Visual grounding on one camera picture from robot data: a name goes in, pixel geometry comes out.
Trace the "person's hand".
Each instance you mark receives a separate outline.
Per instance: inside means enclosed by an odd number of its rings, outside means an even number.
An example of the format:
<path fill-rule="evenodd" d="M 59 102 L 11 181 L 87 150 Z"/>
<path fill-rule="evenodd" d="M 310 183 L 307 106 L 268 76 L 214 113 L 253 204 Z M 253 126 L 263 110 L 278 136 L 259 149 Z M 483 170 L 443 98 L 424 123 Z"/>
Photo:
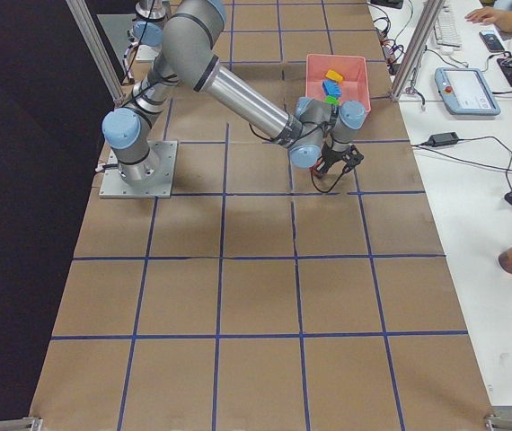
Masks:
<path fill-rule="evenodd" d="M 464 19 L 467 22 L 498 25 L 500 22 L 504 22 L 506 20 L 507 15 L 507 11 L 485 6 L 470 11 L 464 16 Z"/>

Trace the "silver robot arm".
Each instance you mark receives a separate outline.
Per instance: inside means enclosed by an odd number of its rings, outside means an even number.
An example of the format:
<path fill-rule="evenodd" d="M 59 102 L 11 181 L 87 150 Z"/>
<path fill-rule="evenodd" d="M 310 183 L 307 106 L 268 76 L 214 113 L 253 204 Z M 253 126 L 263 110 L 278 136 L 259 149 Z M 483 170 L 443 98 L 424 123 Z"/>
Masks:
<path fill-rule="evenodd" d="M 316 178 L 336 163 L 341 172 L 356 169 L 364 156 L 354 146 L 366 119 L 359 101 L 330 104 L 301 97 L 295 112 L 280 108 L 224 66 L 215 45 L 226 23 L 219 1 L 183 1 L 173 13 L 163 1 L 137 4 L 137 40 L 158 54 L 146 77 L 134 84 L 128 99 L 102 121 L 102 133 L 116 158 L 120 180 L 143 186 L 162 177 L 167 157 L 148 136 L 176 88 L 194 101 L 212 101 L 262 132 L 261 141 L 287 150 L 289 161 Z"/>
<path fill-rule="evenodd" d="M 123 55 L 124 76 L 122 81 L 127 84 L 135 82 L 132 66 L 137 58 L 138 50 L 147 46 L 159 52 L 163 39 L 163 28 L 172 16 L 169 1 L 140 0 L 136 4 L 136 17 L 128 32 L 130 44 Z"/>

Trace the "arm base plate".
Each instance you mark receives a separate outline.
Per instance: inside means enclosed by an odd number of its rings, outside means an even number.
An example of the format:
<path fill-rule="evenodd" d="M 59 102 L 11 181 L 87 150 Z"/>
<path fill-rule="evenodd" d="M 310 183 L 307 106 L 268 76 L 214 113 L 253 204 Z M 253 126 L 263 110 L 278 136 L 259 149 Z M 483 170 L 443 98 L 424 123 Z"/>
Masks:
<path fill-rule="evenodd" d="M 118 164 L 110 152 L 110 163 L 99 192 L 101 198 L 170 198 L 179 142 L 149 141 L 147 158 L 135 165 Z"/>

